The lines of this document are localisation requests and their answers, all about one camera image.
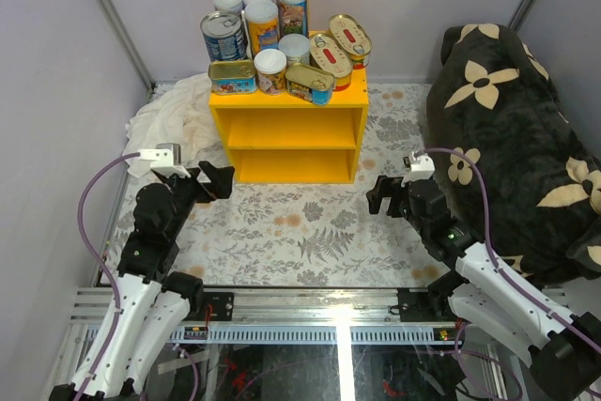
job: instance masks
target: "robotic arm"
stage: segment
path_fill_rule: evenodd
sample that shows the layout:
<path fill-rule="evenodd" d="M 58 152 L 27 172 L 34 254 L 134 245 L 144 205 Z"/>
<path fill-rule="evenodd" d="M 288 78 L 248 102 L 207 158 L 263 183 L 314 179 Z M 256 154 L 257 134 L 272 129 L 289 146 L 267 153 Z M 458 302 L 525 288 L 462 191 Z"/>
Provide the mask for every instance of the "robotic arm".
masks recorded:
<path fill-rule="evenodd" d="M 601 321 L 590 313 L 577 316 L 547 298 L 501 259 L 495 266 L 485 245 L 451 215 L 432 178 L 432 160 L 412 153 L 405 165 L 408 171 L 404 177 L 378 177 L 367 200 L 370 213 L 377 214 L 382 199 L 390 197 L 387 214 L 409 221 L 428 253 L 451 270 L 428 287 L 430 305 L 441 316 L 450 309 L 511 349 L 552 399 L 571 401 L 578 397 L 601 377 L 601 355 L 551 313 L 598 345 Z M 500 270 L 551 313 L 520 294 L 501 277 Z"/>
<path fill-rule="evenodd" d="M 188 314 L 205 308 L 202 280 L 169 270 L 179 252 L 177 235 L 193 206 L 229 198 L 234 168 L 200 162 L 186 169 L 179 161 L 179 145 L 172 144 L 142 149 L 140 158 L 151 160 L 161 183 L 146 185 L 136 195 L 134 230 L 117 266 L 119 320 L 115 327 L 113 299 L 71 384 L 54 387 L 50 401 L 70 401 L 78 392 L 82 400 L 140 399 L 148 371 L 170 334 Z M 201 172 L 210 182 L 198 181 Z"/>

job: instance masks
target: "cable connector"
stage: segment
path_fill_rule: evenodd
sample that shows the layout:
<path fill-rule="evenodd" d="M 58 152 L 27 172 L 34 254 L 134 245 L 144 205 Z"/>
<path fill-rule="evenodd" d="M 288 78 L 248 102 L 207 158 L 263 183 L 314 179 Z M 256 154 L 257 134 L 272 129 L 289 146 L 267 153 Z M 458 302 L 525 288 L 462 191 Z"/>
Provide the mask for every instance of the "cable connector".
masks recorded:
<path fill-rule="evenodd" d="M 150 169 L 165 177 L 173 174 L 179 177 L 191 177 L 181 165 L 181 147 L 176 143 L 161 143 L 156 149 L 140 149 L 140 160 L 150 161 Z"/>
<path fill-rule="evenodd" d="M 403 177 L 401 187 L 415 180 L 428 180 L 434 174 L 434 162 L 428 157 L 428 154 L 415 157 L 415 152 L 411 152 L 403 161 L 408 171 Z"/>

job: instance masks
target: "white cloth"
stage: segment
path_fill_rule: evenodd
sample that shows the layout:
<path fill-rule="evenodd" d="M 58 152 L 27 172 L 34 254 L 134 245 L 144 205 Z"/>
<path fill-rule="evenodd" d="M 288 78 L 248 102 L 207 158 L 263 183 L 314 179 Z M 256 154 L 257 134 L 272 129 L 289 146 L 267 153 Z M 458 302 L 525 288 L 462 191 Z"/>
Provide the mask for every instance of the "white cloth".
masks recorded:
<path fill-rule="evenodd" d="M 159 143 L 177 143 L 181 145 L 182 164 L 194 164 L 199 151 L 220 141 L 208 108 L 210 87 L 206 74 L 194 75 L 142 107 L 126 126 L 130 141 L 123 154 Z M 128 163 L 128 172 L 135 177 L 150 170 L 150 162 L 131 159 Z"/>

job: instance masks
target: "yellow wooden shelf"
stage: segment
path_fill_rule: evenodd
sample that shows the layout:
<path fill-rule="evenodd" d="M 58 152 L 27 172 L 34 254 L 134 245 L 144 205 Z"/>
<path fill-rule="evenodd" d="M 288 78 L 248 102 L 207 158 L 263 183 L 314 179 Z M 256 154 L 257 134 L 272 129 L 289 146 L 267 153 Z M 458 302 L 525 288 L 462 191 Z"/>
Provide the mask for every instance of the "yellow wooden shelf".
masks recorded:
<path fill-rule="evenodd" d="M 352 150 L 232 150 L 246 183 L 350 183 Z"/>
<path fill-rule="evenodd" d="M 336 110 L 244 109 L 231 116 L 230 149 L 354 149 L 353 118 L 360 108 Z"/>
<path fill-rule="evenodd" d="M 246 183 L 352 183 L 365 122 L 367 73 L 325 106 L 261 91 L 211 94 L 209 107 L 236 180 Z"/>

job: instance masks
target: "patterned tablecloth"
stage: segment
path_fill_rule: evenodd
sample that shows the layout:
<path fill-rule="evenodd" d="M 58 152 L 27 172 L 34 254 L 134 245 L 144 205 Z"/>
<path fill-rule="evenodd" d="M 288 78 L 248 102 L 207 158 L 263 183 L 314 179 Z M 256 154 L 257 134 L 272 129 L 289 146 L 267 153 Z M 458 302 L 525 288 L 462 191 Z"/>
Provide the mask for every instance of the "patterned tablecloth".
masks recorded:
<path fill-rule="evenodd" d="M 370 84 L 369 117 L 353 185 L 236 184 L 228 200 L 197 205 L 179 235 L 174 270 L 212 285 L 424 286 L 444 266 L 411 226 L 367 211 L 380 174 L 402 175 L 402 159 L 423 145 L 429 85 Z M 203 160 L 227 165 L 221 145 Z M 115 269 L 133 228 L 134 197 L 152 175 L 131 178 L 109 243 Z"/>

